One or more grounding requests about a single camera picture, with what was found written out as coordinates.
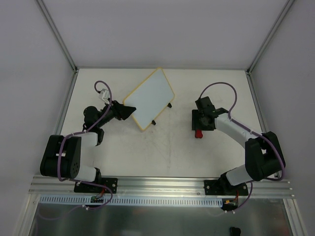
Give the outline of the red bone-shaped eraser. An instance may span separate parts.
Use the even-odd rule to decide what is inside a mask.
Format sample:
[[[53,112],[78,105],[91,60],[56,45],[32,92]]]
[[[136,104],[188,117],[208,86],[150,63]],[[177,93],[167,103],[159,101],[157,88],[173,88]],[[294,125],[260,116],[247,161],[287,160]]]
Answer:
[[[196,139],[201,139],[201,138],[203,138],[202,130],[196,129],[196,130],[195,130],[194,137],[195,137]]]

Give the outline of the yellow framed whiteboard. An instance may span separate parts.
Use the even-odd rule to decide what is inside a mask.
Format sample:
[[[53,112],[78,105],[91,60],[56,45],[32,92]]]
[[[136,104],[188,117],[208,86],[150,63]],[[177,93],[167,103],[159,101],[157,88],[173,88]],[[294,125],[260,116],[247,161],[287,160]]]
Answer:
[[[171,84],[159,67],[123,99],[123,104],[136,107],[132,118],[145,131],[174,98]]]

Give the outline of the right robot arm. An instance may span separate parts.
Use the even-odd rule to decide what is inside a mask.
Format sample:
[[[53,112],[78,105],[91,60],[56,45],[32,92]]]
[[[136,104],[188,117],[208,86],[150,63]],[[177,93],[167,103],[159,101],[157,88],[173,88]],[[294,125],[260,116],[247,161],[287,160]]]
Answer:
[[[215,108],[209,97],[198,98],[192,111],[191,128],[195,138],[201,139],[204,131],[218,130],[245,150],[245,163],[227,171],[209,186],[209,194],[232,194],[243,184],[268,179],[285,170],[285,160],[275,133],[257,133],[233,119],[228,110]]]

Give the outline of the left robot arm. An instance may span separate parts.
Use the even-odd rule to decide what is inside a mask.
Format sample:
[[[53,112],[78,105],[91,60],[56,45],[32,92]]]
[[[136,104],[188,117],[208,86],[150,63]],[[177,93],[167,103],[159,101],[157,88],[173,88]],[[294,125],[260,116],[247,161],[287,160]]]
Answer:
[[[116,100],[105,105],[102,110],[88,106],[83,111],[84,123],[81,132],[49,137],[40,164],[40,174],[56,177],[60,181],[86,182],[91,191],[99,191],[103,186],[100,169],[81,163],[82,149],[100,145],[104,137],[102,126],[114,118],[126,120],[135,111],[135,107],[123,105]]]

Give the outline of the black object at bottom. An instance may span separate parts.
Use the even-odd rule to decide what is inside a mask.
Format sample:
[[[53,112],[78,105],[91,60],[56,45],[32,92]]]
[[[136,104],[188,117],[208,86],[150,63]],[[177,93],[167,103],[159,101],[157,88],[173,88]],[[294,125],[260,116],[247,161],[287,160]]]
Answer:
[[[230,228],[230,235],[231,236],[240,236],[241,235],[241,229],[237,227],[231,227]]]

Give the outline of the left aluminium frame post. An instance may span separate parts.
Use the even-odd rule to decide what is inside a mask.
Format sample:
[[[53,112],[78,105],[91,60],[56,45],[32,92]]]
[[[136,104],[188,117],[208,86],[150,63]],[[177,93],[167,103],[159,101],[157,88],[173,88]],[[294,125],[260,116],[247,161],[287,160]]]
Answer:
[[[72,71],[76,72],[77,71],[77,65],[74,62],[74,59],[72,58],[56,24],[54,19],[52,18],[52,15],[49,11],[49,9],[47,8],[45,2],[43,0],[35,0],[37,6],[39,7],[39,10],[41,12],[41,14],[43,15],[50,31],[52,32],[55,40],[57,41],[64,57],[66,58],[66,61],[68,62],[70,68]]]

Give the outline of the aluminium frame post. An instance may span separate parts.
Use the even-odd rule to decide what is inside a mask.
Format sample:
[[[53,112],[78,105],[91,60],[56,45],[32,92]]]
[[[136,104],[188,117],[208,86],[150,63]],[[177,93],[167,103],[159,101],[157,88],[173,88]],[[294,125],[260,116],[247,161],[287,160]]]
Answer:
[[[52,18],[52,15],[49,11],[49,9],[47,8],[45,2],[43,0],[35,0],[37,6],[39,7],[39,10],[41,12],[41,14],[43,15],[50,31],[52,32],[55,40],[57,41],[64,57],[66,58],[66,61],[68,62],[70,68],[72,71],[76,72],[77,71],[77,65],[74,62],[74,59],[72,58],[56,24],[54,19]]]
[[[261,57],[263,56],[264,52],[266,51],[268,45],[271,43],[273,37],[275,36],[276,32],[280,28],[282,22],[286,18],[287,14],[291,10],[292,6],[294,5],[295,0],[287,0],[282,7],[280,13],[276,17],[274,23],[272,24],[271,28],[269,29],[266,37],[264,38],[262,44],[260,45],[257,53],[255,54],[250,66],[247,69],[247,74],[251,75],[255,67],[257,66],[258,62],[260,61]]]

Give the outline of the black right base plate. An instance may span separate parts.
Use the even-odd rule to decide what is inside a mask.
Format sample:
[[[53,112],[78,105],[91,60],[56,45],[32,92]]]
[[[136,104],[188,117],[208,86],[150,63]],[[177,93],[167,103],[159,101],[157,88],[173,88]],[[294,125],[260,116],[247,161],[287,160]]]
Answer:
[[[205,195],[209,196],[247,196],[249,194],[248,187],[245,183],[236,186],[230,185],[229,182],[221,182],[219,179],[204,180]]]

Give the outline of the aluminium mounting rail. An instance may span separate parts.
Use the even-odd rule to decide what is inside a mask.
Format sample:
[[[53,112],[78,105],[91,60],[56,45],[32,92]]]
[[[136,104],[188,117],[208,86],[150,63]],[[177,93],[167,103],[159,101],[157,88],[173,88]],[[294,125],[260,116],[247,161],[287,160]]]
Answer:
[[[159,196],[159,197],[197,197],[204,196],[203,178],[192,177],[117,177],[117,195]],[[75,183],[60,182],[53,177],[35,175],[29,194],[72,194]],[[253,183],[252,197],[294,199],[295,193],[290,181],[280,182],[262,180]]]

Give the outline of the right aluminium frame post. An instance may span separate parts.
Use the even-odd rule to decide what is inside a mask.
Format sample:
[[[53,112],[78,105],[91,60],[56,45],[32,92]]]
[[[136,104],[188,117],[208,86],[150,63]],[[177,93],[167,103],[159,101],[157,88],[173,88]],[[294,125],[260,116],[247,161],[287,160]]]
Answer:
[[[264,38],[262,44],[260,45],[257,53],[255,54],[250,66],[247,69],[247,74],[251,75],[255,67],[257,66],[258,62],[260,61],[261,57],[263,56],[264,52],[266,51],[268,45],[271,43],[273,37],[275,36],[276,32],[280,28],[282,22],[286,18],[287,14],[291,10],[292,6],[294,5],[295,0],[287,0],[282,7],[280,13],[276,17],[274,23],[272,24],[271,28],[269,29],[266,37]]]

